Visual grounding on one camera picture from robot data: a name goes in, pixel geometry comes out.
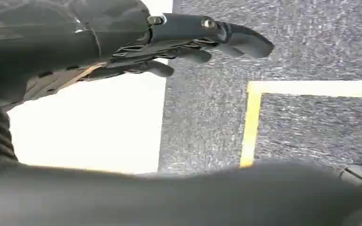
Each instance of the metal screw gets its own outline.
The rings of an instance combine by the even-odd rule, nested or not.
[[[148,17],[148,24],[150,25],[161,25],[164,23],[164,20],[160,16],[150,16]]]
[[[207,29],[213,29],[217,26],[216,21],[210,17],[204,17],[202,19],[202,27]]]

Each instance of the black robotic finger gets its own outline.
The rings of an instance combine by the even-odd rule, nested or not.
[[[174,74],[174,68],[155,60],[146,62],[143,64],[142,68],[145,69],[146,72],[150,72],[164,78],[170,77]]]
[[[274,49],[268,39],[244,26],[218,22],[219,27],[227,33],[227,42],[219,46],[224,53],[234,57],[243,54],[254,58],[268,57]]]
[[[204,50],[191,48],[176,48],[166,52],[170,57],[181,57],[196,64],[205,64],[212,59],[212,55]]]
[[[145,72],[150,72],[160,77],[170,77],[174,73],[174,69],[161,62],[151,60],[127,66],[97,68],[80,80],[94,81],[119,76],[124,73],[141,74]]]

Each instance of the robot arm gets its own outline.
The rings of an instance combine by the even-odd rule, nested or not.
[[[9,110],[77,81],[172,75],[157,58],[206,63],[210,49],[266,57],[273,48],[251,29],[207,16],[150,16],[139,0],[0,1],[0,107]]]

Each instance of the yellow line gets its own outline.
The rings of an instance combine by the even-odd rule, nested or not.
[[[260,105],[262,100],[262,93],[258,90],[255,90],[254,84],[249,83],[248,92],[249,97],[247,101],[245,131],[240,159],[241,167],[252,166],[255,159],[256,137],[259,126]]]
[[[241,167],[251,166],[255,158],[263,93],[362,98],[362,81],[250,81],[247,91],[249,96],[240,159]]]

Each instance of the gray textured floor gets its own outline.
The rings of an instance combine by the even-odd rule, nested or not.
[[[175,1],[176,12],[246,25],[273,41],[276,49],[262,60],[214,53],[204,66],[172,62],[177,73],[167,83],[159,167],[163,172],[238,164],[249,80],[362,80],[362,0]],[[309,106],[327,106],[329,112],[317,115],[321,108]],[[301,109],[297,117],[308,121],[297,120],[288,131],[292,119],[280,120],[283,112],[277,110],[288,107]],[[269,97],[263,101],[257,157],[302,158],[331,166],[362,160],[362,126],[350,128],[339,113],[352,114],[362,123],[362,99]],[[329,127],[334,128],[332,136],[324,134]],[[307,134],[313,128],[313,139],[324,144],[302,146],[295,132]],[[276,139],[269,138],[275,134]]]

